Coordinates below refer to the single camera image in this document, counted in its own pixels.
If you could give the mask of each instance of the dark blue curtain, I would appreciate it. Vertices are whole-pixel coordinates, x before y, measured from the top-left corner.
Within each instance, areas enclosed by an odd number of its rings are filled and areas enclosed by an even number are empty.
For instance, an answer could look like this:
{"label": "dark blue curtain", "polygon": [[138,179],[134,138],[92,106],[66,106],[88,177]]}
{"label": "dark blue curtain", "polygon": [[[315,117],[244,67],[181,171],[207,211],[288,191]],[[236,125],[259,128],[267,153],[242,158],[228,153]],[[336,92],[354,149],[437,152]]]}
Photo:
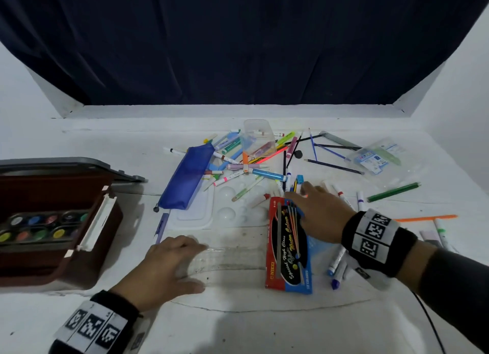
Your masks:
{"label": "dark blue curtain", "polygon": [[389,104],[487,2],[0,0],[0,41],[86,104]]}

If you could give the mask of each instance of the cable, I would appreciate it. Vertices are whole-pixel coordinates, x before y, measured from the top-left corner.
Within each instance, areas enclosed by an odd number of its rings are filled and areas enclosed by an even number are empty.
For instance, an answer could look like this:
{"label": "cable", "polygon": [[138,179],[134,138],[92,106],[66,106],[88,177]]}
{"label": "cable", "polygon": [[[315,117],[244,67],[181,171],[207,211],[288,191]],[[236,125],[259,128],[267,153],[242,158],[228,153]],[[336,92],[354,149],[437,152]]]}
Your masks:
{"label": "cable", "polygon": [[416,297],[416,300],[418,300],[419,304],[420,304],[420,305],[421,305],[421,307],[423,308],[423,311],[424,311],[424,312],[425,312],[425,314],[426,314],[426,318],[428,318],[428,321],[429,321],[429,323],[431,324],[431,328],[433,329],[433,332],[435,333],[436,339],[438,340],[438,344],[440,345],[440,349],[442,349],[442,353],[443,353],[443,354],[446,354],[445,348],[444,348],[444,346],[443,346],[443,344],[442,344],[442,340],[441,340],[441,339],[440,339],[440,337],[438,336],[438,332],[437,332],[437,330],[436,330],[436,328],[435,328],[435,325],[433,324],[433,321],[431,320],[431,318],[430,318],[430,316],[429,316],[429,314],[428,314],[428,311],[427,311],[427,310],[426,310],[426,308],[425,308],[425,305],[423,304],[423,302],[421,302],[421,299],[420,299],[420,298],[417,296],[417,294],[415,294],[415,293],[413,292],[413,295],[414,295],[414,297]]}

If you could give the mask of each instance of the left hand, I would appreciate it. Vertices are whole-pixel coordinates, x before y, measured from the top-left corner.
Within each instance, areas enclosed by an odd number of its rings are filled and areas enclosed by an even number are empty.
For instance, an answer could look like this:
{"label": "left hand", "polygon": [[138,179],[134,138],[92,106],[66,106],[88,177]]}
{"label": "left hand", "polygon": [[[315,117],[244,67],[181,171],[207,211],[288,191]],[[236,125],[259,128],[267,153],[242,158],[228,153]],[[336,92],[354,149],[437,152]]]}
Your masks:
{"label": "left hand", "polygon": [[206,248],[183,235],[168,237],[151,246],[144,260],[110,291],[124,297],[140,312],[158,308],[177,296],[202,293],[204,285],[179,282],[175,270]]}

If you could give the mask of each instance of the red and blue packaging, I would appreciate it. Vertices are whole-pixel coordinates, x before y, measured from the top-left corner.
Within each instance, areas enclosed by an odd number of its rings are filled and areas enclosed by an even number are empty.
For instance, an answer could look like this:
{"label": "red and blue packaging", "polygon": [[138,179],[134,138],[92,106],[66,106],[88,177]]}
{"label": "red and blue packaging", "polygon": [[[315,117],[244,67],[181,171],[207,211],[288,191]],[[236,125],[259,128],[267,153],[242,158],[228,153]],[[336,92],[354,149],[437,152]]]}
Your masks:
{"label": "red and blue packaging", "polygon": [[[279,204],[281,206],[280,249],[277,248]],[[282,197],[270,199],[266,245],[265,287],[267,289],[307,295],[313,292],[308,239],[300,225],[301,216],[303,216],[302,211],[289,199]],[[277,264],[277,254],[280,255],[280,265]]]}

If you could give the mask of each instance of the blue marker cap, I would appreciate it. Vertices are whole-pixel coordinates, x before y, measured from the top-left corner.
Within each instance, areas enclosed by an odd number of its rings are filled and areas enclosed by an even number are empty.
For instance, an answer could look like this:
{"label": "blue marker cap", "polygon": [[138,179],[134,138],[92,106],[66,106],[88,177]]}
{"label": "blue marker cap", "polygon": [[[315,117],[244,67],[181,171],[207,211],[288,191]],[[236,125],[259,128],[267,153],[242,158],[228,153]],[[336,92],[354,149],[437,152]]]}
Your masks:
{"label": "blue marker cap", "polygon": [[339,281],[337,281],[336,279],[333,279],[333,280],[331,281],[331,287],[332,287],[333,289],[338,289],[338,288],[339,288]]}

